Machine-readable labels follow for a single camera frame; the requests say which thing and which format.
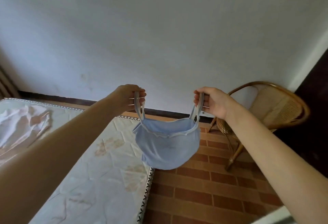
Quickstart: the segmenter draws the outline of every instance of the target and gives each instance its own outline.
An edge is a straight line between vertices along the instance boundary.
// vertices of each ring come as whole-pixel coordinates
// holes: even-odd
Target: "curtain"
[[[3,98],[20,98],[20,95],[14,86],[6,77],[5,73],[3,73],[2,69],[0,68],[0,100]]]

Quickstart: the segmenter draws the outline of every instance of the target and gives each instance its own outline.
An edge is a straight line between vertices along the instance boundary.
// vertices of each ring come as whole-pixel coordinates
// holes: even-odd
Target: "chair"
[[[306,103],[291,91],[270,82],[250,82],[232,90],[229,95],[252,86],[257,89],[257,95],[252,102],[249,111],[254,114],[261,122],[272,132],[277,129],[297,126],[306,121],[309,117],[310,109]],[[214,125],[227,137],[230,147],[233,151],[225,169],[229,170],[241,154],[244,146],[238,140],[231,127],[222,119],[213,118],[211,122],[211,131]],[[229,136],[237,139],[238,145],[234,151]]]

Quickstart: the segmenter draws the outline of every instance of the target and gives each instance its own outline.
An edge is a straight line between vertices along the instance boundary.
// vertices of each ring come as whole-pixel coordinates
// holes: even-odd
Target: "dark baseboard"
[[[91,106],[92,104],[96,103],[96,101],[89,101],[89,100],[82,100],[82,99],[75,99],[75,98],[66,98],[66,97],[55,96],[55,95],[37,94],[37,93],[31,93],[31,92],[25,92],[25,91],[18,91],[18,92],[22,96],[23,99],[57,101],[57,102],[77,104],[77,105],[83,105],[83,106]],[[189,114],[185,114],[185,113],[169,112],[169,111],[155,110],[155,109],[149,109],[149,108],[145,108],[145,114],[155,115],[155,116],[160,116],[160,117],[167,117],[167,118],[174,118],[174,119],[183,119],[183,118],[189,117]],[[211,123],[212,118],[201,116],[199,121],[203,122],[203,123]]]

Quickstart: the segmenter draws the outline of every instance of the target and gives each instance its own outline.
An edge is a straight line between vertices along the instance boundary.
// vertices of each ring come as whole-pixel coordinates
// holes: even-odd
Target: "white quilted mattress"
[[[52,127],[60,127],[83,110],[20,99],[0,102],[7,108],[43,105],[52,111]],[[153,169],[141,161],[132,129],[138,118],[119,116],[82,155],[30,224],[136,224],[143,212]]]

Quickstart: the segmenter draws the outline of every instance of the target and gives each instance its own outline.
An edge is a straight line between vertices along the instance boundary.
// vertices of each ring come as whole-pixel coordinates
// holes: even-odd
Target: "chair leg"
[[[212,122],[211,122],[211,128],[208,130],[208,132],[211,131],[212,127],[215,125],[216,123],[216,117],[213,118]]]
[[[244,149],[243,144],[242,143],[239,143],[236,152],[229,159],[228,164],[225,167],[226,171],[230,170],[232,164],[234,163],[234,161],[236,160],[236,158],[241,154],[241,152],[243,151],[243,149]]]

